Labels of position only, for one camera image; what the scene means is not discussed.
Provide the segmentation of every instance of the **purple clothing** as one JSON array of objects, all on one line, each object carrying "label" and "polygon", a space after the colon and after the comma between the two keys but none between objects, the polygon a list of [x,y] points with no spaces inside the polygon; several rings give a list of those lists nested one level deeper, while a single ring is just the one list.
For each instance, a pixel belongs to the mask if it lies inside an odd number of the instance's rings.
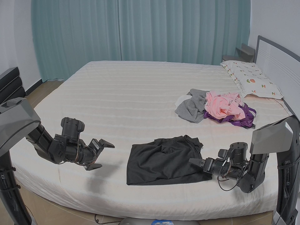
[{"label": "purple clothing", "polygon": [[207,111],[204,111],[204,118],[210,118],[213,120],[216,120],[217,122],[230,122],[231,124],[235,125],[235,126],[239,126],[239,127],[243,127],[246,129],[249,128],[255,128],[255,124],[253,124],[253,120],[254,117],[256,116],[256,110],[253,108],[248,107],[248,105],[245,103],[245,105],[242,107],[241,105],[239,105],[240,108],[242,108],[242,110],[245,113],[245,118],[241,119],[241,120],[232,120],[232,118],[234,117],[234,115],[229,115],[226,118],[222,118],[222,119],[217,119],[214,118],[212,115],[210,115]]}]

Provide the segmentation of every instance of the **bed sheet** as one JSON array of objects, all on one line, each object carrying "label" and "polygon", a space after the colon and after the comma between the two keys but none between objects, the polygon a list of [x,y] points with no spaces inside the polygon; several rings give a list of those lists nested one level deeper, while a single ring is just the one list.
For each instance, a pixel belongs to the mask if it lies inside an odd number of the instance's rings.
[{"label": "bed sheet", "polygon": [[[126,185],[126,165],[132,144],[187,134],[198,137],[203,157],[216,158],[234,142],[250,145],[253,129],[205,119],[193,124],[178,117],[174,103],[191,88],[238,92],[222,66],[170,62],[89,62],[35,108],[42,125],[61,134],[63,117],[85,123],[82,138],[103,138],[115,145],[97,159],[102,168],[85,171],[72,163],[56,165],[40,158],[25,139],[11,159],[16,177],[32,192],[66,207],[115,217],[202,220],[271,211],[276,206],[276,154],[270,154],[264,182],[252,193],[238,187],[225,192],[216,177],[210,181],[161,186]],[[256,109],[257,128],[289,114],[282,102],[247,96]],[[222,184],[225,189],[234,181]]]}]

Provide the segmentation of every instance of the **baseboard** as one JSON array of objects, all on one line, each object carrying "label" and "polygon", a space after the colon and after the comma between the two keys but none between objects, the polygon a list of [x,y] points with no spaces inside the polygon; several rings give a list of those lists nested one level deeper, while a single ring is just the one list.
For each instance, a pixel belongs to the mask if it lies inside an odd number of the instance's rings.
[{"label": "baseboard", "polygon": [[39,85],[41,85],[43,82],[42,80],[38,80],[35,84],[33,84],[30,88],[26,90],[26,96],[31,94],[36,88],[38,88]]}]

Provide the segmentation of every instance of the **wall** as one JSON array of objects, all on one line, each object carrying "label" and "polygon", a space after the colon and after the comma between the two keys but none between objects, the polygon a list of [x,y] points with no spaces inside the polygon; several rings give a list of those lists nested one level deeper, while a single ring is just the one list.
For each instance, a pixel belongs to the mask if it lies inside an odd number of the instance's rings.
[{"label": "wall", "polygon": [[25,90],[41,79],[32,41],[31,0],[0,0],[0,74],[16,66]]},{"label": "wall", "polygon": [[261,35],[300,55],[299,8],[300,0],[251,0],[248,45]]}]

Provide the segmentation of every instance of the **curtain fold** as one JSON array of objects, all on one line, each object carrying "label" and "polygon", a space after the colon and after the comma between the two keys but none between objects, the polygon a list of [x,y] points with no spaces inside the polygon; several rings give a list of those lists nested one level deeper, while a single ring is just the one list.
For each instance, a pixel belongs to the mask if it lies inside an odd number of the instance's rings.
[{"label": "curtain fold", "polygon": [[43,81],[99,60],[218,65],[249,30],[250,0],[32,0]]},{"label": "curtain fold", "polygon": [[118,0],[32,0],[32,32],[43,81],[121,60]]},{"label": "curtain fold", "polygon": [[123,60],[218,65],[248,43],[250,0],[119,0]]}]

